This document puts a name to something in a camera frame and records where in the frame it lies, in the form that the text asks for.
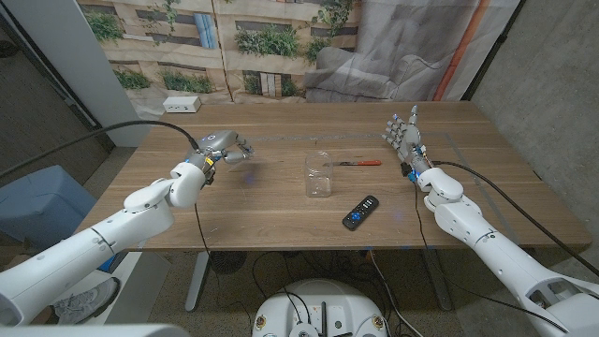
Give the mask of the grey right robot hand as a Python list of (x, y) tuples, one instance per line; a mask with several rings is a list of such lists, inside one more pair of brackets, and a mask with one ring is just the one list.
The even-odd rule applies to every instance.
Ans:
[(382, 138), (397, 152), (404, 166), (409, 166), (416, 176), (431, 168), (425, 158), (426, 148), (416, 126), (418, 107), (414, 105), (407, 121), (397, 114), (387, 121)]

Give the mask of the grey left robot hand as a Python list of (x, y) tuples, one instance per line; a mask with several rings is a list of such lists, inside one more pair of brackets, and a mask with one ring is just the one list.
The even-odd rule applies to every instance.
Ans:
[(248, 140), (233, 130), (220, 130), (200, 139), (196, 139), (197, 147), (192, 147), (185, 162), (200, 168), (205, 174), (219, 160), (233, 165), (249, 159), (254, 149)]

